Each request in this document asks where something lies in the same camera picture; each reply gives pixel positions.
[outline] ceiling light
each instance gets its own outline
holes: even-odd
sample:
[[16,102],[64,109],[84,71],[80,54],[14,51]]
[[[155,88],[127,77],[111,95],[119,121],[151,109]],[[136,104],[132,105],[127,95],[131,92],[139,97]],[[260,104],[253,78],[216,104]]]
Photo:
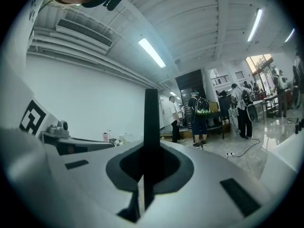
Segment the ceiling light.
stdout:
[[261,20],[262,13],[263,13],[263,10],[261,10],[261,9],[259,9],[259,10],[257,11],[256,21],[255,21],[255,23],[254,23],[254,25],[253,25],[252,31],[251,31],[251,33],[250,33],[250,36],[249,36],[247,42],[251,41],[251,40],[252,40],[252,37],[255,35],[257,26],[258,26],[258,24],[259,24],[259,22],[260,22],[260,20]]
[[291,31],[291,33],[290,33],[289,37],[287,37],[287,39],[286,39],[286,41],[285,41],[285,42],[287,42],[287,41],[290,39],[290,37],[293,35],[294,31],[295,31],[294,29]]
[[141,39],[138,42],[139,45],[142,46],[143,49],[145,49],[146,52],[154,59],[154,61],[158,64],[160,67],[166,67],[165,63],[161,59],[161,57],[157,54],[157,52],[154,50],[153,46],[148,42],[146,38]]

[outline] box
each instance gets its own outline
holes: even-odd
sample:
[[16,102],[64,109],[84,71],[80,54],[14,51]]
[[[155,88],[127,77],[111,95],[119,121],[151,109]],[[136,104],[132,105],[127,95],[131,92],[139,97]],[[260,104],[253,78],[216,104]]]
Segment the box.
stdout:
[[218,112],[218,103],[217,102],[209,102],[210,112]]

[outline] black shorts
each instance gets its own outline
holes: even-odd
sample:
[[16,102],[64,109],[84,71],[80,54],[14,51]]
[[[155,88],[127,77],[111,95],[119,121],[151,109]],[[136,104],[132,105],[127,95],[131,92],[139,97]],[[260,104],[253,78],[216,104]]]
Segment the black shorts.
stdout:
[[194,122],[192,123],[192,132],[194,135],[200,134],[200,128],[202,134],[207,134],[206,119],[206,116],[195,116]]

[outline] backpack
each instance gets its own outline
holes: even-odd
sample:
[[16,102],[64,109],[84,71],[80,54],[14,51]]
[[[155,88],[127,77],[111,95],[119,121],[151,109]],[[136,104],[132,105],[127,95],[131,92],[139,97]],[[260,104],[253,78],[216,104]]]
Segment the backpack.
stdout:
[[246,90],[243,90],[242,93],[242,99],[245,102],[245,105],[248,106],[250,104],[252,104],[251,100],[250,100],[250,95]]
[[288,88],[288,82],[283,76],[279,76],[278,79],[278,86],[280,89],[287,89]]
[[196,115],[200,115],[200,116],[207,115],[209,113],[208,100],[205,98],[202,98],[202,97],[200,97],[199,99],[196,99],[196,101],[194,103],[194,113]]

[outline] sneaker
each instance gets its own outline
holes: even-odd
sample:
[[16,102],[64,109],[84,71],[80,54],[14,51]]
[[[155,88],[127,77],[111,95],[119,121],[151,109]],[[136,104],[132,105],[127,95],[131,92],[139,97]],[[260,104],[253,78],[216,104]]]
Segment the sneaker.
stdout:
[[193,146],[197,149],[200,149],[200,144],[197,142],[197,143],[194,143]]

